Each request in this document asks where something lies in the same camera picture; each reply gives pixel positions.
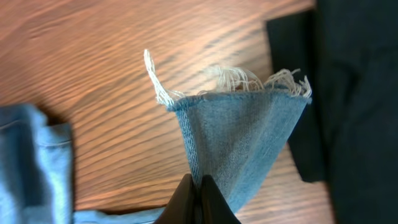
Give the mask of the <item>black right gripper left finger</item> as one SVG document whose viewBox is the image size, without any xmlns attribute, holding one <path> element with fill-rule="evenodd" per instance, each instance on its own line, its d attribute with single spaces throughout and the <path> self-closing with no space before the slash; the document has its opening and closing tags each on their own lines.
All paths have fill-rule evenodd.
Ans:
<svg viewBox="0 0 398 224">
<path fill-rule="evenodd" d="M 194 217 L 195 186 L 191 174 L 185 174 L 164 211 L 154 224 L 191 224 Z"/>
</svg>

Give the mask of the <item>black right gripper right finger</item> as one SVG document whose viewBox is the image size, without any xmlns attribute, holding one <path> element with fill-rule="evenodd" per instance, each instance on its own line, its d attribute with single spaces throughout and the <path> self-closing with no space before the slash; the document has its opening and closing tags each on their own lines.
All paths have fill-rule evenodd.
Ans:
<svg viewBox="0 0 398 224">
<path fill-rule="evenodd" d="M 203 224 L 241 224 L 210 175 L 202 178 L 200 203 Z"/>
</svg>

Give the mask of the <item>light blue denim jeans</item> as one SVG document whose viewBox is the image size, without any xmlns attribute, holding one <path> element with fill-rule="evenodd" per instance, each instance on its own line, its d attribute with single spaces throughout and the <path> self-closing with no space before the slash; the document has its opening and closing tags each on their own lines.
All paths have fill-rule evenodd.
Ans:
<svg viewBox="0 0 398 224">
<path fill-rule="evenodd" d="M 176 114 L 195 186 L 193 223 L 202 223 L 200 187 L 210 175 L 231 211 L 242 208 L 291 135 L 312 89 L 307 79 L 280 70 L 261 82 L 236 67 L 211 70 L 214 90 L 187 96 L 166 90 L 149 52 L 144 61 L 157 102 Z M 165 207 L 124 215 L 76 212 L 72 190 L 69 124 L 50 126 L 34 105 L 1 108 L 2 223 L 154 223 Z"/>
</svg>

